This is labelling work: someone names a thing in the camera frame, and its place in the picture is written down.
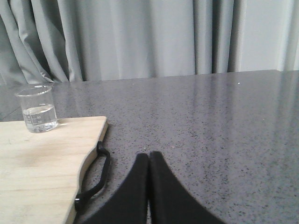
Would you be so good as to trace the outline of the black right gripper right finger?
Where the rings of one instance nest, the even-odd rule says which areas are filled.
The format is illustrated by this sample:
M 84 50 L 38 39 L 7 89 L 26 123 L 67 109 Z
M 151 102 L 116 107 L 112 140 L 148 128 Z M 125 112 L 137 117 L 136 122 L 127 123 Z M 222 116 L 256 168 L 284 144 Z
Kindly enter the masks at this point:
M 182 186 L 159 151 L 149 155 L 150 212 L 153 224 L 224 223 Z

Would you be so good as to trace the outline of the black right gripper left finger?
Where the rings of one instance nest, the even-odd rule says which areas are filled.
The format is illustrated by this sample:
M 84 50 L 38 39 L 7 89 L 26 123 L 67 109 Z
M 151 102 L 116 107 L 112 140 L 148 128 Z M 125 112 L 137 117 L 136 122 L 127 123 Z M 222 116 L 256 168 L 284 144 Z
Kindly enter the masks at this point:
M 85 224 L 145 224 L 148 209 L 148 167 L 145 153 L 135 162 L 121 186 Z

